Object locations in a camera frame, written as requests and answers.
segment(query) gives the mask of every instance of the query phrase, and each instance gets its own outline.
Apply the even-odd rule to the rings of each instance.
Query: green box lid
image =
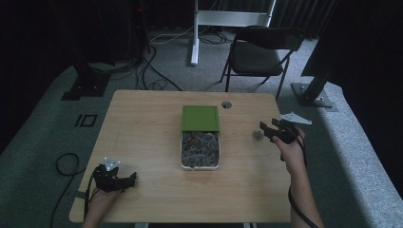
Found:
[[[216,106],[184,105],[182,131],[220,131],[219,110]]]

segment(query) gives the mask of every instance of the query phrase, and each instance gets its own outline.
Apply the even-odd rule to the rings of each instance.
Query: wooden table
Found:
[[[223,108],[222,102],[232,107]],[[216,105],[221,159],[215,171],[181,167],[183,105]],[[118,176],[137,172],[105,217],[109,222],[287,222],[290,177],[276,146],[253,133],[279,118],[271,94],[118,90],[94,146],[79,191],[104,157],[121,161]],[[76,198],[70,220],[81,222]]]

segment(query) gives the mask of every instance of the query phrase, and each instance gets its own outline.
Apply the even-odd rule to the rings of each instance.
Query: gray carpet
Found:
[[[224,91],[218,84],[229,44],[201,43],[199,64],[191,66],[192,41],[175,39],[154,44],[157,55],[151,65],[186,91]],[[401,227],[403,203],[393,188],[354,113],[346,103],[342,89],[327,84],[325,92],[338,112],[319,107],[301,107],[291,83],[310,83],[300,77],[316,41],[304,41],[292,57],[290,68],[278,100],[280,113],[294,111],[313,121],[303,126],[307,133],[308,172],[317,206],[327,227]],[[151,54],[144,57],[150,60]],[[94,64],[107,70],[110,66]],[[114,91],[141,89],[142,69],[112,75],[103,97],[83,97],[80,101],[61,101],[77,77],[73,67],[57,77],[29,119],[0,156],[0,227],[47,227],[53,208],[70,177],[56,171],[56,160],[65,153],[76,153],[86,167]],[[145,82],[149,89],[164,87],[161,76],[148,69]],[[231,92],[273,93],[279,78],[260,85],[260,78],[234,78]],[[165,90],[178,90],[168,83]],[[76,125],[80,115],[97,115],[95,125]],[[60,160],[60,167],[71,173],[72,157]],[[54,227],[80,227],[68,213],[83,174],[74,177],[54,214]],[[103,224],[102,227],[134,227],[134,224]],[[258,227],[289,227],[289,224],[258,224]]]

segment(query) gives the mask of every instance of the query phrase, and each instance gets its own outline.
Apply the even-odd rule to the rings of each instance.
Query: human hand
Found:
[[[94,189],[89,202],[88,212],[83,227],[98,227],[104,215],[109,211],[121,194],[121,190],[105,192],[101,189]]]
[[[298,140],[304,144],[305,133],[301,129],[298,130]],[[305,170],[305,161],[302,148],[300,147],[297,140],[287,144],[283,142],[279,137],[274,136],[273,142],[276,144],[278,149],[281,151],[281,156],[284,159],[287,167],[287,171],[291,174],[298,174]]]

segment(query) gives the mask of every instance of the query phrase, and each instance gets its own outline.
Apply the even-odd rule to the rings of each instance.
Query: black chair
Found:
[[[225,75],[227,77],[225,92],[228,92],[230,76],[265,77],[262,82],[264,84],[271,76],[282,73],[277,100],[290,63],[290,55],[299,50],[303,40],[302,31],[297,28],[242,28],[234,38],[221,75],[220,83]],[[280,49],[289,50],[282,59],[278,56]]]

